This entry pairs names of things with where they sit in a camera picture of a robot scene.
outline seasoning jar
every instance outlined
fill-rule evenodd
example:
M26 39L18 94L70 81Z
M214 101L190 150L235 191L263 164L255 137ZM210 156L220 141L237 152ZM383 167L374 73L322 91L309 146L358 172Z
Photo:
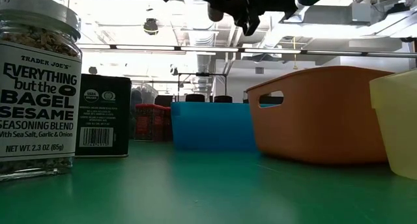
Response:
M0 181L72 167L80 24L52 0L0 0Z

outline black box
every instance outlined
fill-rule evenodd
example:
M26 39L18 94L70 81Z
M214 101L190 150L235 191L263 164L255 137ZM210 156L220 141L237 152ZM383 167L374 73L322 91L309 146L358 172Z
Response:
M130 90L125 77L83 74L76 156L127 156Z

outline barcode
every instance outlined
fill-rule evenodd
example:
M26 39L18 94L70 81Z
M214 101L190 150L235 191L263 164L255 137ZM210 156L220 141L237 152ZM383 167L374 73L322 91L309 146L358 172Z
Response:
M112 147L113 128L81 127L79 136L80 147Z

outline yellow container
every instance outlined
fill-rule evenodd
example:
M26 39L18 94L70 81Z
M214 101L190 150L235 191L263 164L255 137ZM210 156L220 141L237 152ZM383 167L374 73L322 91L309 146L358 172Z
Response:
M417 70L370 81L391 170L417 179Z

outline orange plastic bin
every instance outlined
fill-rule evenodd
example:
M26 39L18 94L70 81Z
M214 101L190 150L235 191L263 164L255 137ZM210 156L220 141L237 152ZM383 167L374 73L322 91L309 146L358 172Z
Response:
M258 149L321 164L387 161L369 81L392 73L350 66L293 72L249 88ZM259 97L281 91L283 103L261 108Z

